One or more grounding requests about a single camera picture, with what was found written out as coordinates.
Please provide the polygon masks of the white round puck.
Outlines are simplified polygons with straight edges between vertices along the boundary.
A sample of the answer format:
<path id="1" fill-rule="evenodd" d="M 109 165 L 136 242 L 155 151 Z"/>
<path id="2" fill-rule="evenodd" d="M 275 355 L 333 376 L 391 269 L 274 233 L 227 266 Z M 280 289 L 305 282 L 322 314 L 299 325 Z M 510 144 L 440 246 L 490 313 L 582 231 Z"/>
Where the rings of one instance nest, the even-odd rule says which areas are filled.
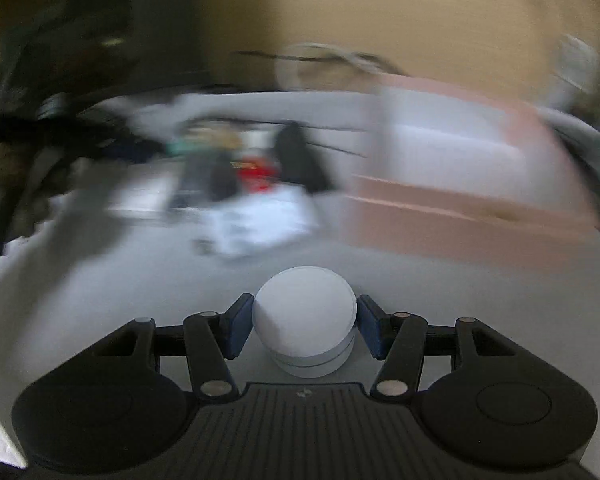
<path id="1" fill-rule="evenodd" d="M 296 266 L 257 292 L 252 324 L 266 352 L 287 374 L 303 379 L 336 372 L 354 347 L 356 298 L 332 270 Z"/>

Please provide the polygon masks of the grey cloth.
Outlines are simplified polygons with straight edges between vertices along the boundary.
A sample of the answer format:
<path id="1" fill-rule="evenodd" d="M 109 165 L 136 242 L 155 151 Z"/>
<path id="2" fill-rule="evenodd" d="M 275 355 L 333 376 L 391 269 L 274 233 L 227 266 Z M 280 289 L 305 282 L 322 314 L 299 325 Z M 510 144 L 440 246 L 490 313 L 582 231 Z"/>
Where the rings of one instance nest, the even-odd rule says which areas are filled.
<path id="1" fill-rule="evenodd" d="M 115 99 L 143 133 L 167 136 L 190 118 L 227 117 L 308 127 L 312 148 L 336 182 L 315 200 L 321 231 L 300 242 L 241 259 L 207 256 L 195 221 L 123 220 L 106 209 L 121 177 L 95 165 L 60 203 L 41 232 L 0 258 L 0 419 L 36 378 L 123 323 L 149 316 L 174 324 L 221 310 L 292 266 L 322 266 L 381 307 L 438 324 L 473 316 L 580 382 L 600 415 L 600 234 L 589 235 L 564 266 L 491 266 L 349 245 L 344 197 L 384 134 L 485 134 L 501 141 L 504 106 L 459 88 L 416 80 L 377 96 L 352 92 L 186 94 L 169 104 L 132 107 Z M 600 474 L 600 419 L 585 454 Z"/>

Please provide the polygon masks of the red small item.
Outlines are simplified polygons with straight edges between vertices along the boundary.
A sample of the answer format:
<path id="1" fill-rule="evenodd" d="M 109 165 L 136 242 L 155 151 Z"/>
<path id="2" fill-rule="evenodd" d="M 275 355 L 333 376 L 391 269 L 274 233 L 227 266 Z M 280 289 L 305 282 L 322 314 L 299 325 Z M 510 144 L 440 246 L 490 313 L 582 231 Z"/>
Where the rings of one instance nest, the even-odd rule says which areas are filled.
<path id="1" fill-rule="evenodd" d="M 266 158 L 247 157 L 234 162 L 237 177 L 249 193 L 265 192 L 277 179 L 276 169 Z"/>

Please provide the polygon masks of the pink cardboard box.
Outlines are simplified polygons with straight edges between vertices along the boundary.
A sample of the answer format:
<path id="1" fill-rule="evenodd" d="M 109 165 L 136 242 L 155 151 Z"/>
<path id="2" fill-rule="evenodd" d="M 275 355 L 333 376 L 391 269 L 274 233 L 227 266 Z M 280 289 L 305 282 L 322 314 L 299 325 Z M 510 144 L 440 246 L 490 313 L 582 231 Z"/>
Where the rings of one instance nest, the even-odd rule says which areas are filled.
<path id="1" fill-rule="evenodd" d="M 385 75 L 344 198 L 351 244 L 543 269 L 600 227 L 576 164 L 530 104 Z"/>

